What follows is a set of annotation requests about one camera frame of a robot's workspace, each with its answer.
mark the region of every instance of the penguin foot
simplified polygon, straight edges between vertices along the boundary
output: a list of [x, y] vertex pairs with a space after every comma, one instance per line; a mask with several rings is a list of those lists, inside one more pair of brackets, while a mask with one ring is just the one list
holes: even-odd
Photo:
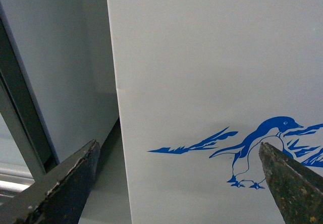
[[253, 185], [251, 185], [249, 188], [255, 188], [256, 190], [257, 189], [265, 189], [265, 187], [264, 186], [261, 186], [261, 185], [259, 185], [258, 183], [256, 183], [256, 182], [253, 182]]
[[236, 186], [238, 188], [240, 187], [245, 187], [243, 184], [241, 184], [240, 182], [236, 181], [235, 183], [233, 183], [231, 186]]
[[227, 181], [227, 183], [235, 183], [237, 182], [236, 177], [232, 175], [231, 179]]

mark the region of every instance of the blue decal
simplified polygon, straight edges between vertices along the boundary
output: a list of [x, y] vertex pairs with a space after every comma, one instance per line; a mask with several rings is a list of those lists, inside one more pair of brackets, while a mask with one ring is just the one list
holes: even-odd
[[[250, 133], [241, 143], [230, 147], [215, 146], [218, 141], [225, 140], [229, 137], [235, 136], [237, 131], [228, 131], [229, 127], [224, 128], [218, 133], [204, 139], [200, 143], [194, 144], [189, 147], [179, 147], [171, 149], [170, 147], [162, 147], [160, 149], [151, 150], [149, 152], [157, 153], [170, 153], [170, 154], [183, 154], [193, 150], [209, 150], [217, 149], [209, 158], [217, 157], [222, 154], [233, 154], [232, 161], [232, 177], [227, 181], [231, 186], [245, 187], [249, 184], [249, 188], [264, 189], [261, 184], [265, 181], [264, 176], [252, 176], [250, 171], [252, 165], [250, 165], [249, 157], [251, 154], [257, 154], [259, 151], [260, 143], [275, 139], [281, 146], [281, 150], [292, 158], [306, 157], [308, 158], [302, 161], [305, 166], [323, 167], [323, 147], [299, 144], [299, 136], [314, 134], [323, 127], [323, 124], [307, 127], [295, 122], [291, 117], [273, 117], [259, 125], [259, 127], [252, 133]], [[278, 129], [276, 134], [272, 134], [272, 129]], [[286, 141], [287, 137], [296, 136], [297, 139]]]

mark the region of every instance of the blue penguin illustration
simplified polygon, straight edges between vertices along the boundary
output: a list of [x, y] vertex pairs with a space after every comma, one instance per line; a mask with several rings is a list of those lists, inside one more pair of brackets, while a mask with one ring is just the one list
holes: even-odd
[[262, 171], [259, 169], [262, 168], [258, 156], [260, 143], [270, 143], [305, 166], [323, 167], [323, 146], [300, 143], [300, 138], [306, 135], [311, 136], [321, 128], [323, 128], [323, 123], [303, 128], [293, 118], [280, 116], [262, 122], [255, 131], [235, 146], [220, 147], [218, 145], [218, 142], [231, 139], [238, 134], [238, 131], [228, 131], [228, 126], [197, 144], [178, 148], [162, 147], [148, 152], [179, 155], [216, 149], [209, 158], [222, 154], [233, 154], [232, 172], [230, 173], [232, 177], [227, 182], [234, 187], [245, 187], [244, 185], [249, 182], [251, 183], [250, 188], [264, 189], [260, 185], [264, 181]]
[[[246, 179], [238, 181], [237, 176], [249, 170], [250, 151], [253, 150], [254, 147], [258, 145], [263, 139], [265, 139], [266, 134], [273, 128], [278, 128], [279, 132], [276, 136], [280, 139], [280, 135], [283, 132], [294, 128], [302, 128], [302, 126], [297, 124], [291, 117], [273, 117], [261, 123], [259, 127], [254, 132], [250, 133], [240, 144], [220, 149], [210, 156], [210, 158], [212, 158], [222, 154], [234, 154], [234, 159], [232, 162], [232, 177], [230, 180], [228, 180], [228, 183], [232, 183], [232, 186], [244, 187], [242, 182], [251, 181], [253, 183], [250, 186], [251, 188], [263, 188], [259, 185], [259, 183], [261, 183], [263, 180], [258, 183], [254, 180]], [[245, 170], [239, 170], [237, 173], [237, 171], [235, 170], [236, 164], [246, 166]]]

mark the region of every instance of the white box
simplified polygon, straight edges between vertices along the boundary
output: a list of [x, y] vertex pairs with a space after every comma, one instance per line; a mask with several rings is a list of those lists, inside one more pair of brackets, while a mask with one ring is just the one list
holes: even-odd
[[321, 173], [322, 5], [108, 0], [133, 224], [284, 223], [258, 143]]

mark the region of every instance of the gray floor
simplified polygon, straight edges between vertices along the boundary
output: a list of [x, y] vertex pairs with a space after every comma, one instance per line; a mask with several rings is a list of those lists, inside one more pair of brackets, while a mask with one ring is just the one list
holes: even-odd
[[115, 127], [110, 135], [101, 149], [97, 180], [79, 224], [131, 224], [120, 127]]

